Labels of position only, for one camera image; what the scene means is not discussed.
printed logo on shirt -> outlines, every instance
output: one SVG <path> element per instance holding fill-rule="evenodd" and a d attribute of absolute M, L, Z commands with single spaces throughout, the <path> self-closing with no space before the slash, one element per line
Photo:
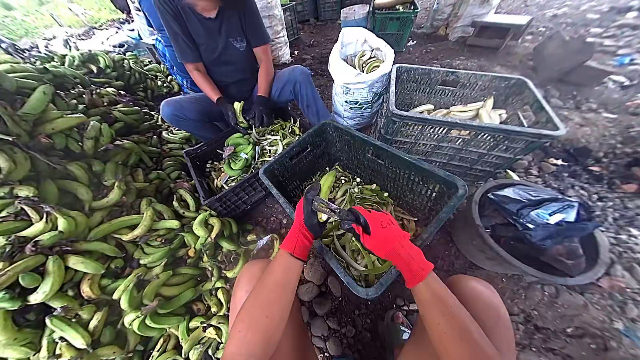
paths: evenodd
<path fill-rule="evenodd" d="M 245 38 L 230 38 L 232 44 L 234 44 L 238 50 L 244 51 L 246 49 L 246 39 Z"/>

peeling knife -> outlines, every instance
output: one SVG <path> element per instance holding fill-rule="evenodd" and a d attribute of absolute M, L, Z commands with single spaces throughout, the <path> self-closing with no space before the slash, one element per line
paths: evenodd
<path fill-rule="evenodd" d="M 353 214 L 351 214 L 345 209 L 342 209 L 338 205 L 331 203 L 328 200 L 324 200 L 320 196 L 314 197 L 314 203 L 311 206 L 311 208 L 319 213 L 325 214 L 326 216 L 330 218 L 334 218 L 336 220 L 340 220 L 340 221 L 346 220 L 346 221 L 354 222 L 356 224 L 359 223 L 359 221 Z"/>

plastic crate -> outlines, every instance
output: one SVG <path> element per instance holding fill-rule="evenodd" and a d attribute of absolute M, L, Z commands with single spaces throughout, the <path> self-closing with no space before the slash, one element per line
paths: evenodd
<path fill-rule="evenodd" d="M 282 5 L 282 15 L 284 15 L 284 24 L 287 27 L 287 38 L 291 42 L 300 36 L 296 3 Z"/>
<path fill-rule="evenodd" d="M 211 208 L 220 217 L 236 217 L 269 194 L 269 190 L 260 180 L 258 172 L 254 172 L 235 186 L 219 194 L 216 194 L 209 186 L 208 175 L 205 171 L 207 163 L 209 160 L 220 161 L 222 159 L 222 154 L 218 150 L 222 150 L 225 146 L 225 140 L 237 132 L 232 127 L 220 133 L 215 139 L 184 151 L 184 158 L 191 172 L 191 177 L 196 183 L 200 202 Z"/>
<path fill-rule="evenodd" d="M 318 20 L 338 20 L 340 19 L 340 0 L 317 0 Z"/>
<path fill-rule="evenodd" d="M 373 136 L 468 183 L 488 179 L 566 133 L 534 85 L 522 76 L 397 64 L 390 82 Z M 491 95 L 494 108 L 508 112 L 499 125 L 408 112 L 422 104 L 449 108 Z M 525 106 L 535 115 L 527 127 L 518 114 Z M 454 129 L 470 133 L 452 134 Z"/>
<path fill-rule="evenodd" d="M 352 5 L 369 4 L 370 0 L 342 0 L 342 8 L 348 8 Z"/>
<path fill-rule="evenodd" d="M 264 165 L 260 178 L 293 217 L 294 204 L 302 196 L 305 184 L 335 164 L 364 183 L 380 185 L 398 206 L 418 216 L 418 225 L 424 228 L 415 240 L 418 246 L 431 241 L 467 194 L 467 186 L 457 177 L 335 122 L 323 122 L 304 134 Z M 377 297 L 398 275 L 393 267 L 373 287 L 363 288 L 328 247 L 320 240 L 314 245 L 347 287 L 360 297 Z"/>
<path fill-rule="evenodd" d="M 298 0 L 296 1 L 296 12 L 298 13 L 298 22 L 305 22 L 318 17 L 317 0 Z"/>
<path fill-rule="evenodd" d="M 386 41 L 393 50 L 404 51 L 415 18 L 420 12 L 415 0 L 411 2 L 411 6 L 413 9 L 408 11 L 374 9 L 372 0 L 369 29 Z"/>

red glove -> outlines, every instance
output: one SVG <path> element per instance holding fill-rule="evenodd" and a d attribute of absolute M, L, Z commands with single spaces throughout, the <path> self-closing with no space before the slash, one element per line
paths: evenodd
<path fill-rule="evenodd" d="M 390 213 L 361 206 L 354 206 L 349 212 L 356 222 L 343 220 L 342 229 L 359 236 L 362 245 L 376 256 L 391 261 L 400 270 L 407 288 L 418 285 L 433 271 L 433 264 L 409 240 L 409 233 L 400 229 Z"/>
<path fill-rule="evenodd" d="M 326 229 L 326 222 L 318 221 L 317 212 L 312 209 L 318 192 L 320 192 L 320 183 L 313 183 L 305 190 L 304 196 L 296 206 L 291 230 L 280 245 L 281 249 L 302 261 L 307 260 L 314 240 L 319 238 Z"/>

green grass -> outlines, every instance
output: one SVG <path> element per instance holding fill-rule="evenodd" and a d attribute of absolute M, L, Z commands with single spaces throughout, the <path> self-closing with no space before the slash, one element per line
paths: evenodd
<path fill-rule="evenodd" d="M 49 13 L 63 26 L 82 28 L 84 24 L 67 8 L 68 3 L 86 10 L 84 18 L 89 25 L 124 16 L 109 0 L 0 0 L 0 35 L 13 41 L 41 37 L 46 29 L 58 26 Z"/>

